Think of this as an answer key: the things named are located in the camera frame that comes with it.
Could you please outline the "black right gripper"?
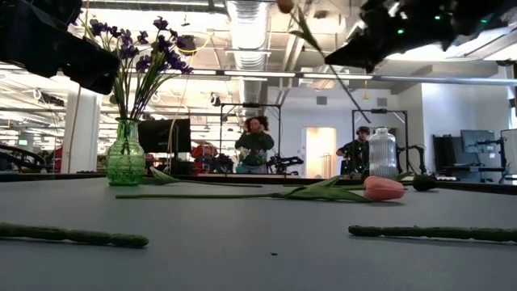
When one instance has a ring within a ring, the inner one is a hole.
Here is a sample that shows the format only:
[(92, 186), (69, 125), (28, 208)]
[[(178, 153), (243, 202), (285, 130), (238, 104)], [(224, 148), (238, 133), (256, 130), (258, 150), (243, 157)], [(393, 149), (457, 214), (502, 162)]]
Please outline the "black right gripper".
[(367, 0), (366, 27), (324, 58), (327, 65), (372, 72), (387, 56), (434, 43), (447, 49), (456, 38), (450, 0)]

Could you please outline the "clear ribbed glass vase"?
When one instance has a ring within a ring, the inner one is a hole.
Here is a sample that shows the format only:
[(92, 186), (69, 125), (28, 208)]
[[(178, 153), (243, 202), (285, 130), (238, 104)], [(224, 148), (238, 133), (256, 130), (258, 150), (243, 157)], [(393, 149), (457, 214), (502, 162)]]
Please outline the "clear ribbed glass vase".
[(397, 143), (387, 128), (378, 128), (371, 135), (369, 145), (369, 175), (395, 180), (397, 170)]

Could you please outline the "black tulip flower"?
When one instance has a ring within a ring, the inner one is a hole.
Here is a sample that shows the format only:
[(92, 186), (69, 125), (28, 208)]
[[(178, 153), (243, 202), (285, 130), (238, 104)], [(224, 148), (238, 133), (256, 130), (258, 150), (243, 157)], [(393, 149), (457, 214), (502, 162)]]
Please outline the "black tulip flower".
[[(346, 190), (365, 189), (367, 181), (372, 182), (372, 177), (367, 177), (361, 185), (343, 185)], [(411, 185), (417, 192), (426, 192), (438, 187), (438, 180), (434, 176), (416, 175), (414, 172), (407, 171), (397, 176), (397, 182), (404, 186)]]

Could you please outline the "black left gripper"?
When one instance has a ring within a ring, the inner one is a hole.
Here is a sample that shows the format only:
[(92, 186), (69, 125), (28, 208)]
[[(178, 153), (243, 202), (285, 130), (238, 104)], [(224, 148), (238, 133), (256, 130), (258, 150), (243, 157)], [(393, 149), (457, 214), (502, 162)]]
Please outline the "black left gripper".
[(49, 78), (62, 70), (87, 90), (109, 95), (120, 59), (68, 32), (82, 0), (0, 0), (0, 61)]

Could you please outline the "green glass vase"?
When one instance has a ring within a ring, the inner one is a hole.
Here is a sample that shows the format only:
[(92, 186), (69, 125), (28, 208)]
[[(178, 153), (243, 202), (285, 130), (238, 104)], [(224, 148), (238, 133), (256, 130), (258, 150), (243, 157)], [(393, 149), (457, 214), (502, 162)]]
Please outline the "green glass vase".
[(145, 174), (145, 151), (138, 140), (140, 121), (116, 120), (117, 136), (108, 149), (104, 172), (111, 186), (137, 186)]

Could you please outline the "white square column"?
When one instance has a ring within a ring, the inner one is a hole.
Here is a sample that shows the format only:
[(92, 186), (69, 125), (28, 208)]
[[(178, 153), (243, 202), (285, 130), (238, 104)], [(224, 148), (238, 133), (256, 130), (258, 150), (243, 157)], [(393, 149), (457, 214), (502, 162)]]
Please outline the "white square column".
[(65, 105), (61, 173), (96, 171), (102, 97), (74, 85)]

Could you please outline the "person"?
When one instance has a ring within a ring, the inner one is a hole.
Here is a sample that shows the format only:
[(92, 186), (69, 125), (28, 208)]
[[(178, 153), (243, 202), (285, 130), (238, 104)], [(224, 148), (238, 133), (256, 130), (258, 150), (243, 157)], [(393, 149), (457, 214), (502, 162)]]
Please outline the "person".
[(369, 167), (369, 143), (370, 129), (360, 126), (355, 131), (356, 139), (338, 148), (336, 154), (342, 157), (340, 174), (362, 174)]
[(238, 151), (238, 174), (267, 173), (267, 152), (275, 145), (268, 130), (266, 116), (254, 116), (245, 121), (244, 133), (234, 144)]

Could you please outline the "black computer monitor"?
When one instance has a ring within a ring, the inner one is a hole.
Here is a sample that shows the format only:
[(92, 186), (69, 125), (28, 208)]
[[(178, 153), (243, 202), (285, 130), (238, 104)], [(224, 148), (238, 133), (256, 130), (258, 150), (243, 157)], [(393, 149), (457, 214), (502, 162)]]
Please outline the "black computer monitor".
[(460, 138), (465, 153), (494, 154), (496, 152), (494, 131), (462, 129)]
[(189, 119), (142, 121), (138, 125), (138, 141), (146, 153), (190, 153), (191, 122)]

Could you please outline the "green leafy flower stem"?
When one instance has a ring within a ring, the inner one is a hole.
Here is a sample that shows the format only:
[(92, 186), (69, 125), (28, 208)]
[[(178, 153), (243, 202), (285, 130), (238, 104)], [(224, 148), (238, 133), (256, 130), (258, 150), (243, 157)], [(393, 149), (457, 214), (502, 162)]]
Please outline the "green leafy flower stem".
[(217, 186), (228, 186), (228, 187), (245, 187), (245, 188), (260, 188), (261, 185), (253, 185), (253, 184), (240, 184), (240, 183), (210, 183), (203, 181), (195, 181), (188, 179), (177, 179), (174, 178), (155, 167), (150, 167), (150, 172), (152, 177), (144, 177), (141, 181), (142, 184), (155, 184), (155, 185), (166, 185), (173, 183), (197, 183), (197, 184), (206, 184), (206, 185), (217, 185)]

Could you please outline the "pink tulip flower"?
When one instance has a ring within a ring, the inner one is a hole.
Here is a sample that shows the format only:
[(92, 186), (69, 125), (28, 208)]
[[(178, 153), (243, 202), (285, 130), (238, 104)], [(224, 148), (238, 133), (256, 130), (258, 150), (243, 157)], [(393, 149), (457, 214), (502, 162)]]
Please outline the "pink tulip flower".
[[(318, 42), (313, 36), (313, 33), (310, 31), (309, 25), (306, 22), (305, 14), (303, 10), (294, 4), (292, 0), (275, 0), (277, 7), (279, 8), (280, 12), (286, 15), (290, 15), (291, 19), (297, 24), (298, 29), (295, 31), (291, 31), (290, 34), (294, 35), (296, 37), (301, 38), (305, 42), (309, 43), (318, 54), (324, 59), (326, 56), (323, 53), (321, 47), (319, 46)], [(347, 88), (347, 85), (343, 82), (343, 80), (338, 76), (338, 72), (336, 69), (329, 65), (330, 71), (335, 77), (335, 80), (338, 82), (340, 87), (345, 91), (346, 95), (349, 97), (351, 102), (355, 105), (356, 109), (359, 111), (359, 113), (362, 115), (362, 117), (370, 124), (371, 121), (367, 118), (364, 111), (358, 104), (358, 102), (355, 100), (355, 98), (352, 96), (351, 92)]]
[(286, 192), (267, 194), (139, 194), (117, 195), (116, 199), (251, 199), (271, 198), (284, 200), (350, 201), (358, 203), (383, 202), (401, 199), (405, 186), (398, 181), (380, 177), (367, 177), (363, 185), (337, 186), (338, 176), (310, 185), (300, 186)]

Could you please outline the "red flower bunch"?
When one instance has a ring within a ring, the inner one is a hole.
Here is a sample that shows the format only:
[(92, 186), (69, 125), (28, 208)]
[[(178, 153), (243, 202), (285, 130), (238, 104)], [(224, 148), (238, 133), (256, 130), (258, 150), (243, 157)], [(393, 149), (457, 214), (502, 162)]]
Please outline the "red flower bunch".
[(0, 237), (30, 238), (49, 241), (69, 240), (74, 243), (142, 248), (149, 240), (136, 234), (110, 234), (89, 230), (68, 230), (51, 226), (25, 226), (0, 222)]
[(497, 243), (517, 243), (517, 229), (475, 227), (349, 226), (348, 232), (362, 237), (451, 238)]

